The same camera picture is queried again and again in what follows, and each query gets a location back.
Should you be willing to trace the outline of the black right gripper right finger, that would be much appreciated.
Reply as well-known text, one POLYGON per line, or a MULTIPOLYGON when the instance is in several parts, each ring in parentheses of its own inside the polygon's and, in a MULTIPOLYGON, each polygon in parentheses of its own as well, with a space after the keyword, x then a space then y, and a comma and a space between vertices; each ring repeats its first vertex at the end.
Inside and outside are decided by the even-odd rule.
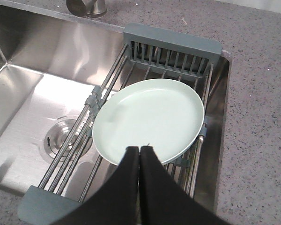
POLYGON ((140 149, 140 211, 143 225, 227 225, 193 200, 168 174, 151 146, 140 149))

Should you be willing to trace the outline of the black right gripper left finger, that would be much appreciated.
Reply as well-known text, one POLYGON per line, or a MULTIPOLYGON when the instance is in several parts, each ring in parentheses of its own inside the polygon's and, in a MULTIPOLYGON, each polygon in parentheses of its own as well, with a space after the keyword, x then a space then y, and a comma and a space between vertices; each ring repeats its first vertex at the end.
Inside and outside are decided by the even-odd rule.
POLYGON ((127 147, 112 176, 87 201, 55 225, 135 225, 139 148, 127 147))

